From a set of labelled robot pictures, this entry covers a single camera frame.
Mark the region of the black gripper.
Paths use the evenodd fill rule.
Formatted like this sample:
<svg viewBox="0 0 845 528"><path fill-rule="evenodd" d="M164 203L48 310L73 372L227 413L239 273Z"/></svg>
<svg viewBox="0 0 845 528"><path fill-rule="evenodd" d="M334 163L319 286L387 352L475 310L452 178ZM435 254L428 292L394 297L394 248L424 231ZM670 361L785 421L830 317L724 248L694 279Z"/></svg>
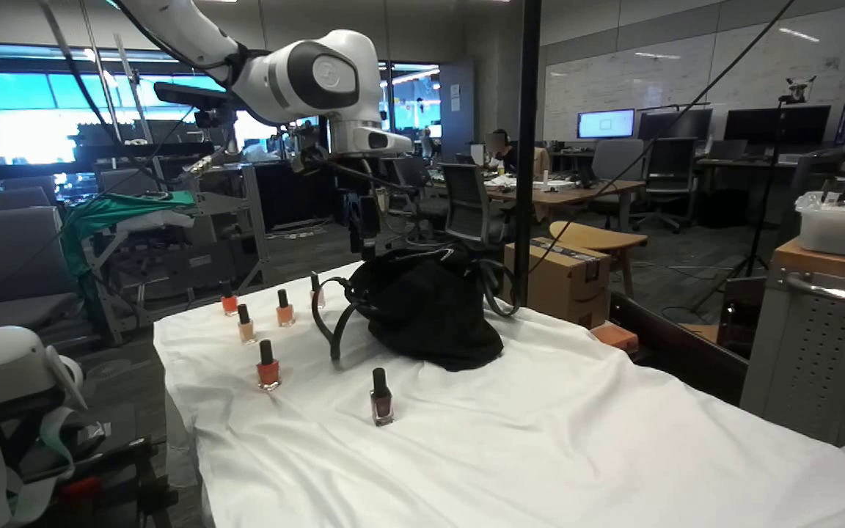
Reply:
<svg viewBox="0 0 845 528"><path fill-rule="evenodd" d="M350 248L361 259L403 248L410 238L410 191L394 156L346 157L340 172Z"/></svg>

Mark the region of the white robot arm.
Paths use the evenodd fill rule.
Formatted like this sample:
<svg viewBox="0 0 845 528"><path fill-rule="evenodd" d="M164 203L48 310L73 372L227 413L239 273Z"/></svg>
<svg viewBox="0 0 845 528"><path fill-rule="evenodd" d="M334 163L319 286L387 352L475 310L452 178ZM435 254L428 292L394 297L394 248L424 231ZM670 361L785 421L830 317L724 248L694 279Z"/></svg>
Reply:
<svg viewBox="0 0 845 528"><path fill-rule="evenodd" d="M346 178L346 223L353 248L386 248L372 172L359 176L340 157L408 156L410 140L381 125L380 53L359 30L328 30L278 49L256 53L217 25L198 0L114 0L117 8L164 53L209 74L253 116L289 125L324 116L328 160Z"/></svg>

